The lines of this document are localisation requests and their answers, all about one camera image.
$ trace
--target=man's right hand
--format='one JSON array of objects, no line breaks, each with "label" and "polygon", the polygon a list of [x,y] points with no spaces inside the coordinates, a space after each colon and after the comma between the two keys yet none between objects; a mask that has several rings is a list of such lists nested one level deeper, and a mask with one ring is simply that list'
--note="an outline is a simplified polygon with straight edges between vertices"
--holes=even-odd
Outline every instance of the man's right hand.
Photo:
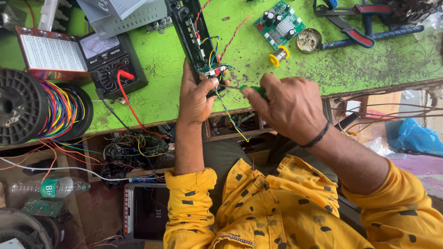
[{"label": "man's right hand", "polygon": [[278,79],[265,74],[260,80],[269,102],[252,88],[241,93],[278,133],[300,145],[310,143],[325,127],[319,86],[301,77]]}]

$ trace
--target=gray pants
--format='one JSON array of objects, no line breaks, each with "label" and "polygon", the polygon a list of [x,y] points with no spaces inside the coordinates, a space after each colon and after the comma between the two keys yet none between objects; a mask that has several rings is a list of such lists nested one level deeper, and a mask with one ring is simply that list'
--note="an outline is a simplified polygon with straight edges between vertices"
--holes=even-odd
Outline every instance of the gray pants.
[{"label": "gray pants", "polygon": [[[296,142],[282,135],[277,135],[276,141],[269,153],[265,167],[255,166],[263,175],[272,174],[280,164],[286,154],[297,156],[307,162],[318,171],[322,172],[332,182],[337,182],[337,175],[334,171],[301,148]],[[212,207],[209,209],[212,214],[216,214],[222,203],[223,187],[226,182],[229,170],[240,159],[252,166],[251,160],[243,151],[235,139],[223,139],[203,143],[203,159],[205,166],[212,168],[217,174],[217,183],[213,190],[209,190],[212,199]]]}]

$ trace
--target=blue plastic bag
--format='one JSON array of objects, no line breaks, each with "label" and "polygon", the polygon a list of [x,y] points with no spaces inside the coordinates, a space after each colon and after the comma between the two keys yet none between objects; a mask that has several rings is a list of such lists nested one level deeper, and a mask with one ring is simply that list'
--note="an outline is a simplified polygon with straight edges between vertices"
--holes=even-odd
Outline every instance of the blue plastic bag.
[{"label": "blue plastic bag", "polygon": [[443,143],[436,131],[420,126],[415,118],[406,118],[395,143],[397,149],[410,149],[443,156]]}]

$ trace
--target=hand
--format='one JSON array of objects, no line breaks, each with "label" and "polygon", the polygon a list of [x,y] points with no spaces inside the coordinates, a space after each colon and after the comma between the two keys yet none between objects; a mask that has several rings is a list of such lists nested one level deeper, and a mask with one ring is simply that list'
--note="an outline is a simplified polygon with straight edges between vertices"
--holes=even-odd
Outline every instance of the hand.
[{"label": "hand", "polygon": [[260,85],[266,89],[269,102],[249,87],[241,93],[278,133],[306,145],[323,130],[327,120],[317,83],[301,77],[280,80],[265,74]]},{"label": "hand", "polygon": [[218,79],[211,78],[195,83],[192,69],[186,61],[183,64],[182,87],[180,89],[180,108],[177,123],[185,125],[202,125],[212,111],[212,105],[216,96],[206,98],[209,91],[218,86]]}]

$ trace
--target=plastic water bottle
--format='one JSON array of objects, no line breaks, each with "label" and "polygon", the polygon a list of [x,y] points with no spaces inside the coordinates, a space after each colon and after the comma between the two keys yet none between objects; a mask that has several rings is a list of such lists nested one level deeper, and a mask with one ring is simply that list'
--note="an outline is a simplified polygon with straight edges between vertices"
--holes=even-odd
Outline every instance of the plastic water bottle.
[{"label": "plastic water bottle", "polygon": [[11,195],[29,195],[29,197],[65,198],[70,193],[74,194],[88,191],[91,184],[78,177],[47,177],[23,180],[11,185]]}]

